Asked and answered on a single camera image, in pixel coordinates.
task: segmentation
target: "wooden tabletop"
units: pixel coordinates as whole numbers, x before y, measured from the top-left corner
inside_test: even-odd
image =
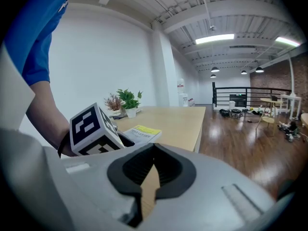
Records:
[[[205,107],[151,107],[146,106],[137,113],[135,118],[125,117],[116,120],[118,129],[122,132],[142,125],[148,128],[162,130],[157,143],[179,147],[193,151],[202,128]],[[159,188],[159,177],[153,166],[141,185],[141,208],[143,218],[150,215],[155,206],[155,191]]]
[[[302,123],[308,128],[308,113],[304,113],[300,117]]]
[[[272,99],[270,98],[260,98],[262,101],[264,102],[268,102],[268,103],[278,103],[278,104],[281,104],[282,102],[281,101],[273,101]]]

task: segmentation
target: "table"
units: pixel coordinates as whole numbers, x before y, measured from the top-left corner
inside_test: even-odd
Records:
[[[201,140],[202,122],[205,107],[151,107],[142,108],[132,119],[127,117],[116,120],[118,129],[122,132],[142,125],[161,129],[162,135],[157,143],[179,147],[191,152],[198,152]],[[155,206],[155,191],[159,188],[159,177],[153,166],[141,185],[142,215],[146,218]]]
[[[274,135],[275,135],[275,127],[276,127],[276,126],[275,126],[275,118],[273,118],[272,115],[271,115],[272,106],[274,105],[274,113],[275,113],[275,116],[274,116],[274,117],[276,117],[276,106],[275,106],[275,104],[280,104],[280,105],[281,105],[282,102],[281,102],[281,101],[273,101],[273,100],[270,99],[270,98],[261,98],[261,101],[266,102],[266,105],[265,105],[265,108],[264,108],[264,112],[262,113],[262,116],[260,117],[260,120],[259,120],[258,125],[257,125],[257,127],[256,127],[256,132],[257,132],[257,128],[258,128],[258,126],[259,126],[261,120],[263,120],[263,121],[265,121],[265,122],[268,123],[268,127],[269,127],[269,124],[270,124],[270,123],[273,124],[273,136],[274,136]],[[265,110],[266,110],[266,108],[267,108],[267,106],[268,106],[268,103],[270,104],[270,113],[269,113],[269,116],[264,117],[264,113],[265,113]]]
[[[308,113],[304,113],[300,117],[302,123],[305,125],[306,128],[308,128]]]
[[[298,119],[298,116],[299,116],[299,112],[300,112],[300,105],[301,105],[301,102],[302,102],[302,98],[300,97],[293,97],[293,96],[290,96],[290,95],[285,95],[285,94],[281,94],[280,95],[280,101],[282,102],[282,99],[283,98],[286,98],[286,99],[290,99],[292,102],[291,102],[291,113],[290,113],[290,120],[292,120],[292,117],[293,117],[293,111],[294,111],[294,104],[295,104],[295,100],[298,101],[298,107],[297,107],[297,114],[296,114],[296,119]],[[282,109],[282,103],[280,104],[280,109],[279,109],[279,114],[280,114],[280,111]]]

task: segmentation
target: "potted plant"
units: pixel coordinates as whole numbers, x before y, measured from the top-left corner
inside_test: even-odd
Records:
[[[105,105],[108,110],[113,111],[113,115],[121,114],[122,100],[116,94],[109,94],[109,98],[104,98]]]
[[[125,102],[122,104],[122,107],[125,109],[127,116],[129,118],[134,118],[136,116],[136,108],[140,104],[139,99],[141,98],[142,92],[138,92],[137,100],[134,99],[134,94],[128,89],[118,89],[117,93],[119,98]]]

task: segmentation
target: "white pole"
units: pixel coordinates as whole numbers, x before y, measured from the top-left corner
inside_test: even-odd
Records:
[[[292,60],[291,60],[291,56],[290,54],[288,54],[289,57],[289,63],[290,63],[290,71],[291,71],[291,97],[295,97],[295,93],[294,93],[294,73],[293,73],[293,65],[292,65]]]

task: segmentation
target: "dried plant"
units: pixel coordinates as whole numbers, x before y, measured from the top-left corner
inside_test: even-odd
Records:
[[[115,94],[110,93],[109,98],[104,98],[105,105],[108,107],[108,110],[119,110],[121,109],[122,100]]]

